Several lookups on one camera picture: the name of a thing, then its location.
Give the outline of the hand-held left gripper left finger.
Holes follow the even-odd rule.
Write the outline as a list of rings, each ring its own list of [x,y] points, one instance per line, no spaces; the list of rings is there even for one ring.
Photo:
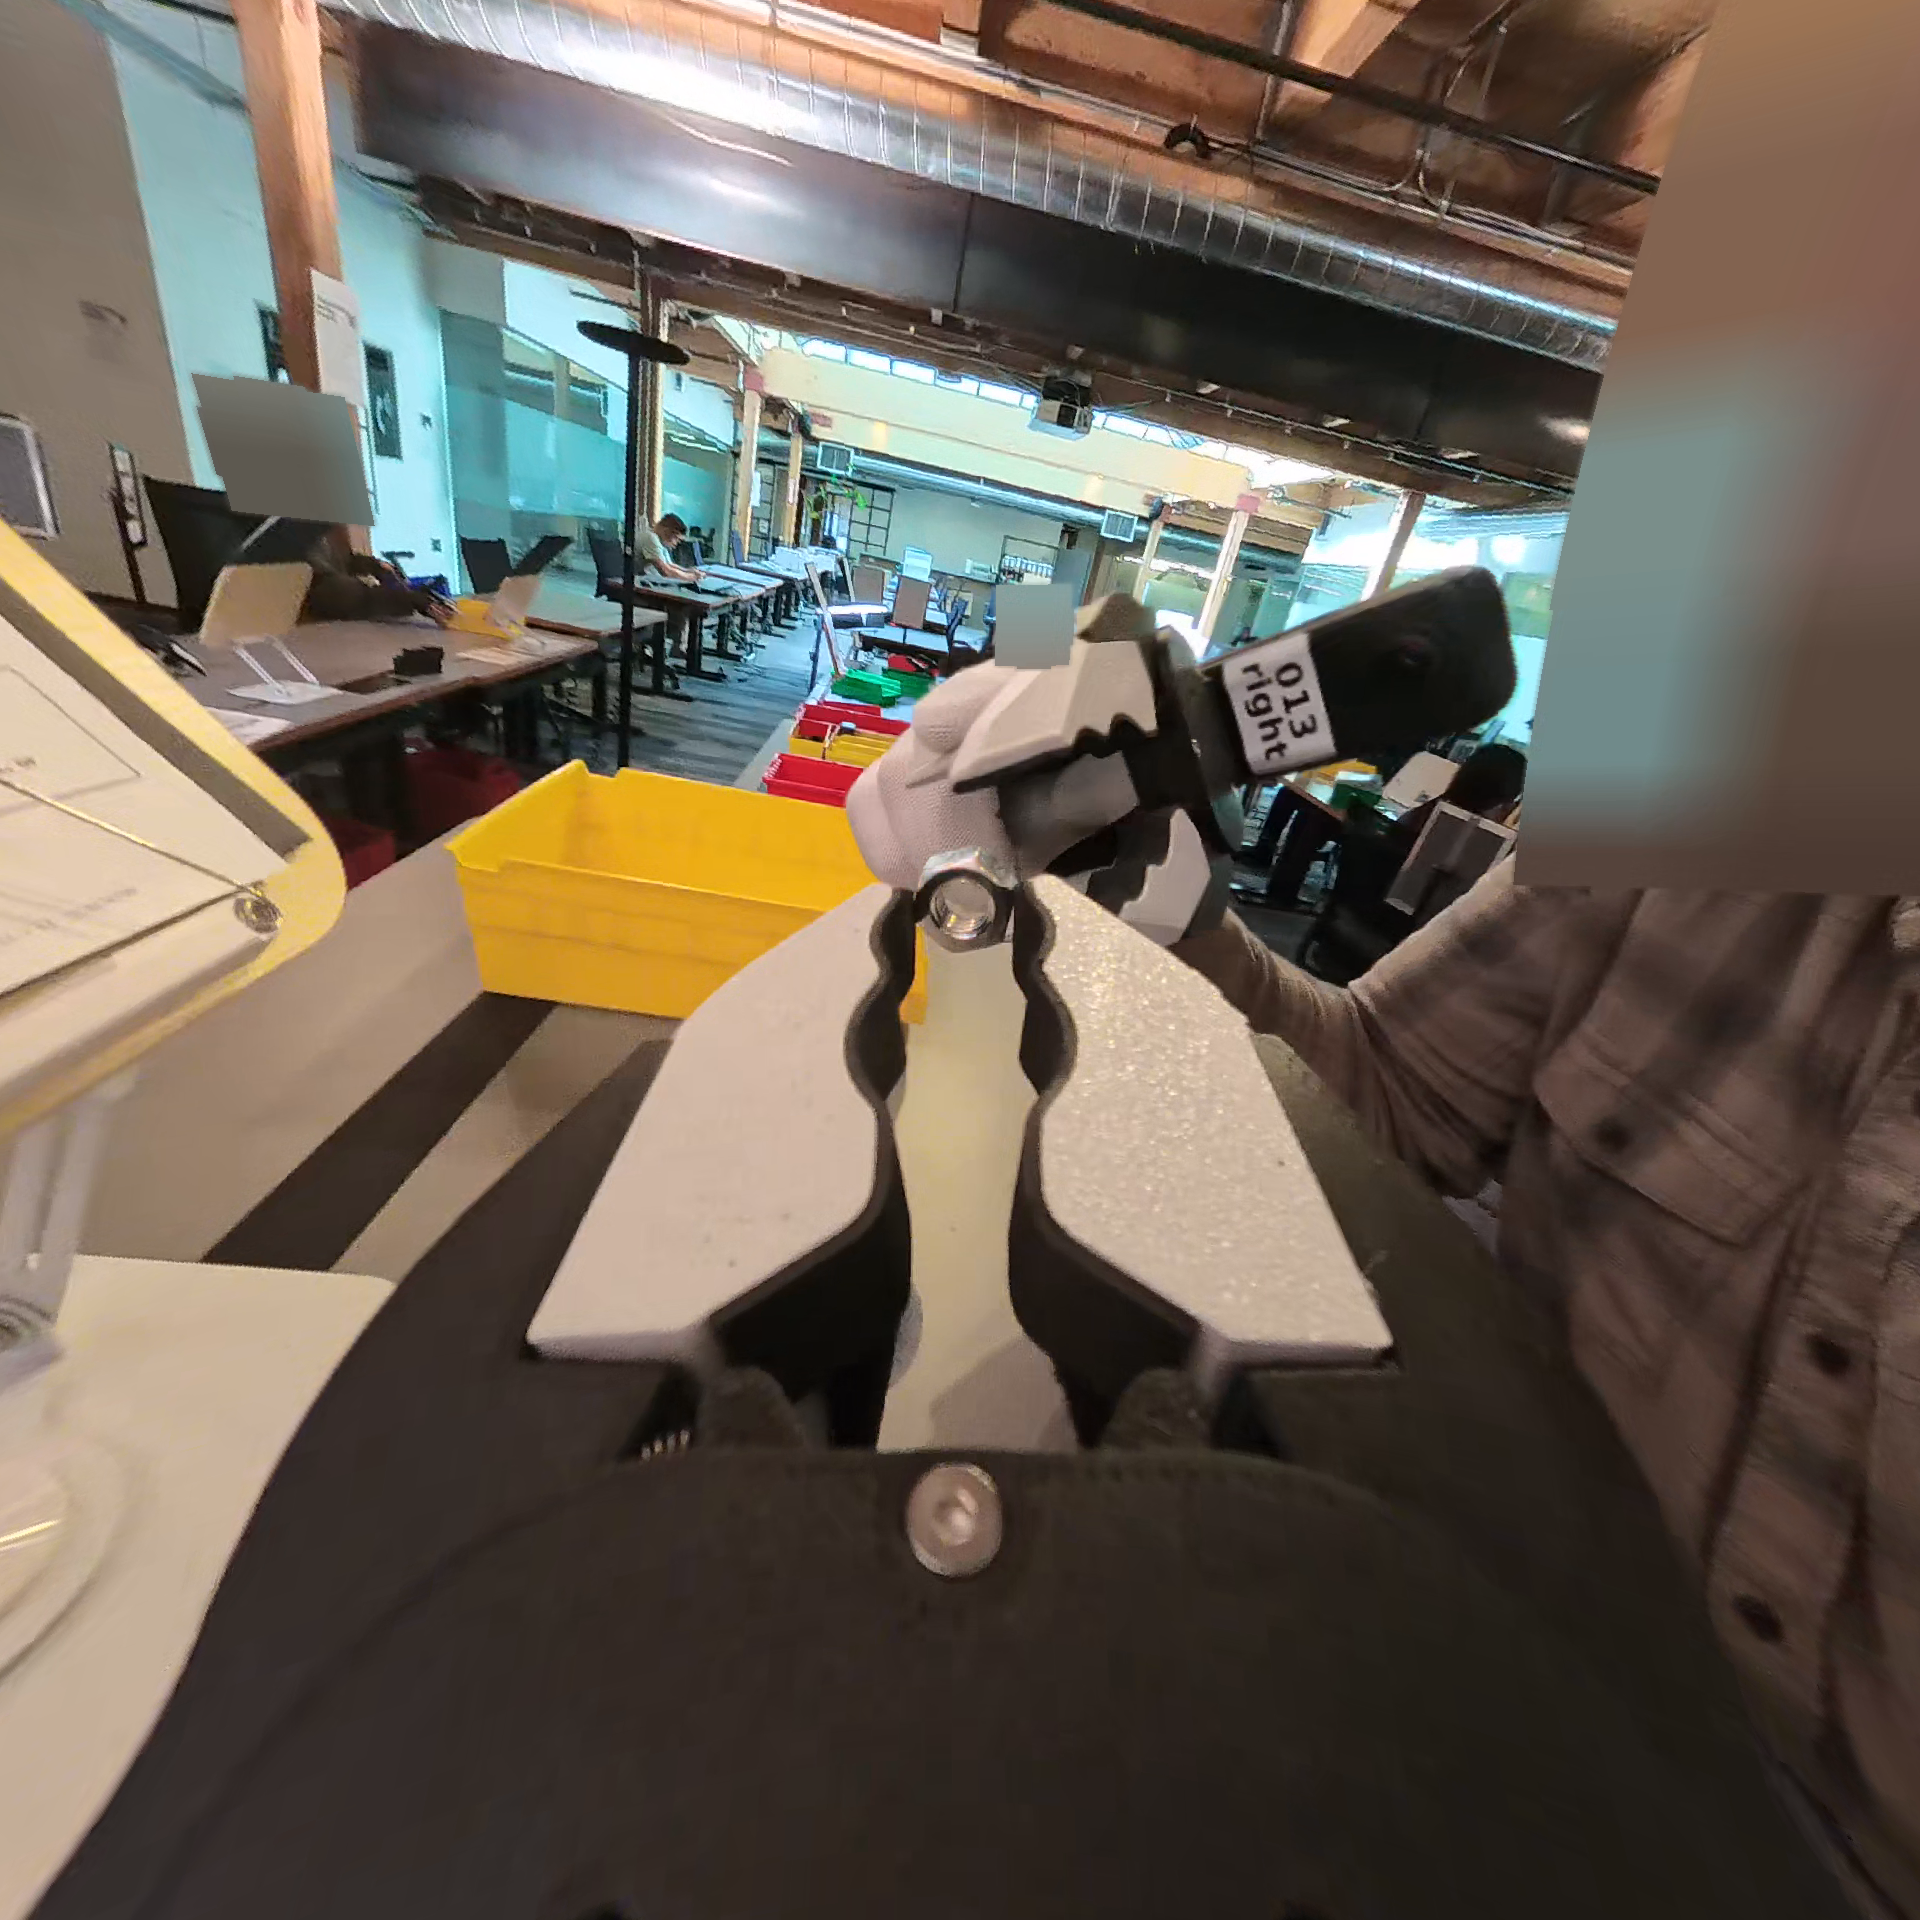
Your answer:
[[[870,1448],[912,1299],[895,1096],[914,899],[870,884],[687,1014],[525,1330],[542,1359],[757,1370]]]

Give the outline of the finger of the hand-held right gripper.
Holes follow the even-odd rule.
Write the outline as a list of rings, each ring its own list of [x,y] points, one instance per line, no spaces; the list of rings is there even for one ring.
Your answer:
[[[1158,946],[1228,918],[1228,870],[1182,806],[1026,797],[1026,872],[1060,880]]]
[[[1016,668],[976,716],[976,791],[1114,760],[1135,800],[1172,797],[1162,736],[1172,661],[1164,645],[1075,645]]]

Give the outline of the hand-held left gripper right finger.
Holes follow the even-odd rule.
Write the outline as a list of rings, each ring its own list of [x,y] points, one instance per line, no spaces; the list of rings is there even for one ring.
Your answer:
[[[1034,1090],[1006,1275],[1094,1442],[1148,1376],[1213,1427],[1258,1373],[1371,1376],[1394,1336],[1250,1027],[1063,880],[1012,918]]]

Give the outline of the silver hex bolt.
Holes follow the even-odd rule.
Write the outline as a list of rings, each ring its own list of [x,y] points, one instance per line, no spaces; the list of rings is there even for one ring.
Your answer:
[[[984,848],[928,859],[914,893],[919,931],[946,952],[983,952],[1012,931],[1022,880],[1016,866]]]

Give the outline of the yellow plastic bin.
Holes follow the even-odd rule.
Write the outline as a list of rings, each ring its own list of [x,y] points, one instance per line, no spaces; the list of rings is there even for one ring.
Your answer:
[[[446,848],[484,992],[663,1019],[874,883],[840,806],[578,760]]]

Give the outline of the person's right forearm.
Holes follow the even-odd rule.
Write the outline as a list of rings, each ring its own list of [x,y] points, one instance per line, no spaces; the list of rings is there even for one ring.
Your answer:
[[[1259,1036],[1283,1040],[1391,1158],[1448,1197],[1502,1184],[1518,1203],[1544,1165],[1534,1082],[1576,960],[1587,899],[1494,866],[1351,986],[1304,973],[1236,918],[1172,955]]]

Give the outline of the person's right hand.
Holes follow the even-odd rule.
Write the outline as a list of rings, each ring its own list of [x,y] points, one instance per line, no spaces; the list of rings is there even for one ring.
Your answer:
[[[976,663],[917,701],[908,732],[848,791],[848,823],[870,875],[900,893],[922,886],[932,858],[983,852],[1008,872],[1034,872],[1002,819],[998,794],[954,786],[954,758],[981,722],[1028,684],[1037,668]]]

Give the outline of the stacked coloured plastic trays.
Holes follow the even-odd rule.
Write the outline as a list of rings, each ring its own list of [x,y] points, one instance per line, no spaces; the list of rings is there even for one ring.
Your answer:
[[[779,752],[758,775],[758,791],[776,800],[844,806],[856,778],[908,733],[932,676],[906,656],[877,670],[856,668],[805,700],[779,736]]]

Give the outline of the wooden document stand white base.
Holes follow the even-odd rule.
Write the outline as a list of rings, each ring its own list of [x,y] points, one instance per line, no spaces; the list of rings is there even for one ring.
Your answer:
[[[4,992],[2,1802],[4,1882],[36,1886],[112,1798],[307,1405],[382,1285],[82,1252],[144,1059],[307,952],[344,906],[314,814],[22,534],[22,613],[251,827],[294,836],[232,906]]]

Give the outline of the background office desk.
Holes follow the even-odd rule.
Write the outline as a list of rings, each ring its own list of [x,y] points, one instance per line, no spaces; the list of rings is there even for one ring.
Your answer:
[[[253,755],[291,760],[358,736],[442,718],[453,703],[506,703],[574,664],[602,664],[591,637],[534,629],[502,640],[431,627],[323,622],[247,652],[184,643],[198,661],[179,686],[232,730]]]

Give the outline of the printed instruction sheet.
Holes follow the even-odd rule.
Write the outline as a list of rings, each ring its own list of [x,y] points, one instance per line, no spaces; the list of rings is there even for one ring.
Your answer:
[[[136,944],[280,872],[251,827],[2,614],[2,989]]]

